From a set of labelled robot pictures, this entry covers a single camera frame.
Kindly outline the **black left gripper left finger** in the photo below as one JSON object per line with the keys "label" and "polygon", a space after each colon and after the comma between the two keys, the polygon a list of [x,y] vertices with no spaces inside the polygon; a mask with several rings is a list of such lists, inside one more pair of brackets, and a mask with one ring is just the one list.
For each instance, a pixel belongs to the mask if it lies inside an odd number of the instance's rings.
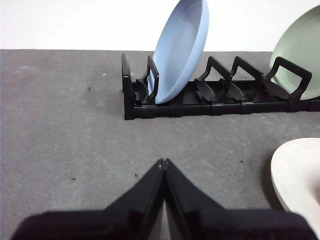
{"label": "black left gripper left finger", "polygon": [[47,211],[25,218],[14,240],[147,240],[164,201],[164,160],[105,209]]}

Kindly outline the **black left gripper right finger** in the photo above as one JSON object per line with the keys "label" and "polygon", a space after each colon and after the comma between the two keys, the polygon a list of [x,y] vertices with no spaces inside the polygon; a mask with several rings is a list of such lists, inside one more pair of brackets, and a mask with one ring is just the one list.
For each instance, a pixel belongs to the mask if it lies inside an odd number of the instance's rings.
{"label": "black left gripper right finger", "polygon": [[300,215],[272,209],[226,209],[163,161],[165,204],[173,240],[315,240]]}

